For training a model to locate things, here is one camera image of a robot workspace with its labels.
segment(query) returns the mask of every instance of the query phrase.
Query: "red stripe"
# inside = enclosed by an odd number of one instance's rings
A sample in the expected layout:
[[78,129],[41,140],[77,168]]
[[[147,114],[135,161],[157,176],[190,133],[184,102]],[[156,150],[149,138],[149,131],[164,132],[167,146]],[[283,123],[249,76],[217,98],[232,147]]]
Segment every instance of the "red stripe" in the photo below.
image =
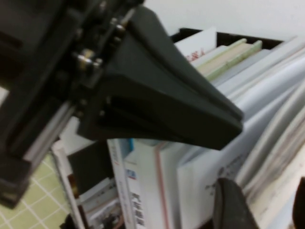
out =
[[160,149],[166,144],[166,142],[162,142],[155,148],[155,156],[156,156],[156,164],[157,164],[157,177],[158,183],[161,188],[161,201],[162,201],[162,208],[163,208],[163,215],[165,216],[165,228],[169,229],[169,222],[168,222],[168,215],[167,215],[167,205],[165,201],[165,190],[164,190],[164,182],[162,177],[162,168],[161,168],[161,159],[160,159]]

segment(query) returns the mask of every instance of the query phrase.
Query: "tiled floor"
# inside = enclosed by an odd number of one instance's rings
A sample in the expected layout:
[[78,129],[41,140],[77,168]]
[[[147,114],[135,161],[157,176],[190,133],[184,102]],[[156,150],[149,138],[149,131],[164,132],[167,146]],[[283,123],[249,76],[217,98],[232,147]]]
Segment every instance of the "tiled floor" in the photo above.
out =
[[0,229],[58,229],[68,212],[51,156],[47,156],[21,203],[14,210],[0,206]]

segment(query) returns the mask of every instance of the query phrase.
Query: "grout line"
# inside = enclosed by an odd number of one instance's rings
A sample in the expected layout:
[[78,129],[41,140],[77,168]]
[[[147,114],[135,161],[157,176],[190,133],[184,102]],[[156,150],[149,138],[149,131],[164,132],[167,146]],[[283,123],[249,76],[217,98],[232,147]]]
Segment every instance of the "grout line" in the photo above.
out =
[[44,224],[44,222],[37,216],[36,212],[33,211],[33,209],[31,209],[29,207],[29,205],[26,204],[26,202],[24,200],[22,200],[23,204],[25,205],[25,207],[35,216],[35,218],[38,220],[38,222],[46,229],[48,229],[48,227]]
[[29,229],[32,229],[32,228],[36,227],[37,225],[40,225],[40,223],[38,222],[38,223],[34,224],[34,225],[31,226]]
[[45,161],[42,162],[54,172],[54,168],[52,166],[48,165],[48,163],[46,163]]
[[13,219],[15,219],[16,217],[18,217],[19,215],[21,215],[23,212],[25,212],[27,209],[23,209],[20,212],[18,212],[16,215],[14,215],[12,218],[8,219],[8,222],[11,222]]
[[59,189],[59,188],[61,188],[61,186],[59,185],[59,186],[57,186],[57,187],[55,187],[55,188],[53,188],[51,191],[50,191],[50,193],[52,193],[52,192],[54,192],[54,191],[56,191],[57,189]]
[[35,182],[35,184],[37,184],[55,203],[57,203],[60,208],[65,212],[68,213],[67,210],[62,206],[62,204],[60,204],[57,199],[55,199],[50,192],[48,192],[40,183],[37,182],[37,180],[35,178],[32,179],[33,182]]
[[53,172],[51,172],[50,174],[48,174],[48,175],[45,175],[44,177],[42,177],[42,178],[39,178],[37,181],[41,181],[41,180],[43,180],[44,178],[47,178],[47,177],[50,177],[50,176],[52,176],[52,175],[54,175],[54,173]]
[[46,219],[50,218],[52,215],[55,215],[55,213],[59,212],[61,210],[61,208],[57,209],[56,211],[52,212],[50,215],[48,215],[47,217],[45,217],[44,219],[42,219],[42,221],[45,221]]
[[[42,198],[40,198],[39,200],[36,200],[34,203],[30,204],[29,207],[33,206],[34,204],[38,203],[39,201],[45,199],[47,197],[47,195],[43,196]],[[11,222],[13,219],[15,219],[16,217],[18,217],[19,215],[21,215],[24,211],[26,211],[27,208],[19,211],[16,215],[14,215],[12,218],[8,219],[8,222]]]
[[0,211],[0,216],[3,218],[5,224],[6,224],[7,226],[9,226],[10,229],[14,229],[14,228],[11,226],[10,222],[4,217],[4,215],[3,215],[3,213],[2,213],[1,211]]
[[32,207],[34,204],[37,204],[39,201],[41,201],[41,200],[45,199],[46,197],[47,197],[47,195],[45,195],[45,196],[43,196],[42,198],[40,198],[40,199],[36,200],[34,203],[29,204],[28,206],[29,206],[29,207]]

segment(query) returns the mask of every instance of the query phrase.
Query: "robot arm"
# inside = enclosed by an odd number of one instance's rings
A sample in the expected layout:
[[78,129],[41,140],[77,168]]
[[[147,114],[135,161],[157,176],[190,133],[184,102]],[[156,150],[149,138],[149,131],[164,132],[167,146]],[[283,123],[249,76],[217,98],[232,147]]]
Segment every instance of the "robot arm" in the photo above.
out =
[[0,108],[1,204],[18,203],[72,115],[90,140],[222,149],[241,132],[242,112],[185,60],[141,0],[40,2],[3,3],[24,9],[29,29],[4,31],[7,42],[0,36],[1,54],[11,60],[0,72],[10,90]]

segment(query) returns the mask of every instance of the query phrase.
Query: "yellow floor tile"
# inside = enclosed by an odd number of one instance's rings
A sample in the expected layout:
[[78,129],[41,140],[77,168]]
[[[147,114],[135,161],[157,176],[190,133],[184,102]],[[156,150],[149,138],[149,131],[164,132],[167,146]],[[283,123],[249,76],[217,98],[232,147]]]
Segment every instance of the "yellow floor tile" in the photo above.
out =
[[56,204],[50,197],[46,197],[38,203],[34,204],[31,208],[34,210],[34,212],[40,219],[45,219],[46,217],[57,211],[60,206]]
[[57,187],[61,187],[59,180],[55,174],[45,177],[44,179],[40,180],[39,183],[48,192],[54,190]]
[[45,157],[45,159],[44,159],[44,162],[45,162],[47,165],[51,166],[51,167],[53,167],[53,165],[54,165],[54,163],[53,163],[53,158],[52,158],[52,156],[51,156],[50,154],[47,154],[47,155],[46,155],[46,157]]
[[58,201],[59,204],[64,205],[66,203],[66,197],[61,188],[51,192],[51,195]]
[[59,226],[65,221],[67,214],[63,210],[59,210],[58,212],[51,215],[49,218],[45,219],[43,223],[49,229],[59,228]]
[[38,223],[38,220],[29,210],[22,212],[18,217],[10,221],[10,224],[14,229],[29,229],[36,223]]
[[26,208],[23,203],[19,203],[15,209],[9,209],[4,206],[0,206],[0,212],[3,214],[3,216],[9,220],[13,217],[15,217],[20,212],[24,211]]
[[41,224],[37,224],[35,227],[33,227],[32,229],[46,229],[44,226],[42,226]]
[[8,225],[2,225],[1,227],[0,227],[0,229],[10,229],[10,227],[8,226]]
[[47,194],[38,185],[34,184],[29,188],[23,200],[27,205],[31,205],[46,195]]
[[52,169],[50,169],[46,164],[41,163],[41,165],[38,167],[38,169],[34,173],[34,178],[39,180],[43,177],[46,177],[47,175],[50,175],[54,173]]
[[4,219],[2,218],[2,216],[0,216],[0,225],[2,225],[4,222]]

